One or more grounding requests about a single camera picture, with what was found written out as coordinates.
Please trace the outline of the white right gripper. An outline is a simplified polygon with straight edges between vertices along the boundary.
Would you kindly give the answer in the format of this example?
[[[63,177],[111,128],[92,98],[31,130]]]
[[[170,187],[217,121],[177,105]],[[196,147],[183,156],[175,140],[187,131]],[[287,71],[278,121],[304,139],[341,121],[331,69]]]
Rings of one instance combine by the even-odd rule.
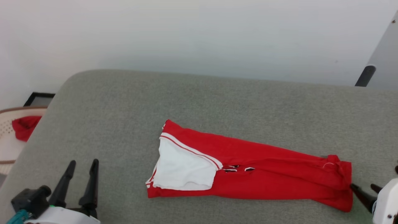
[[[398,179],[390,180],[384,187],[371,184],[371,189],[378,194],[377,198],[368,194],[356,184],[350,188],[362,205],[373,213],[374,224],[397,224],[398,218]]]

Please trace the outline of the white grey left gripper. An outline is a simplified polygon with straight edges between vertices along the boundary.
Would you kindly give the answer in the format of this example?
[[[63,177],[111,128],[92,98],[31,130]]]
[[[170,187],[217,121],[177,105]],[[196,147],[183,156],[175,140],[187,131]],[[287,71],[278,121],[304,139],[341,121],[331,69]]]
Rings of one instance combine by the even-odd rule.
[[[81,213],[65,208],[65,198],[75,167],[76,161],[72,160],[49,198],[49,204],[52,207],[48,207],[40,217],[26,220],[26,224],[100,224],[100,221],[96,219],[98,217],[96,211],[98,206],[98,159],[94,159],[91,164],[90,178],[85,192],[79,200]]]

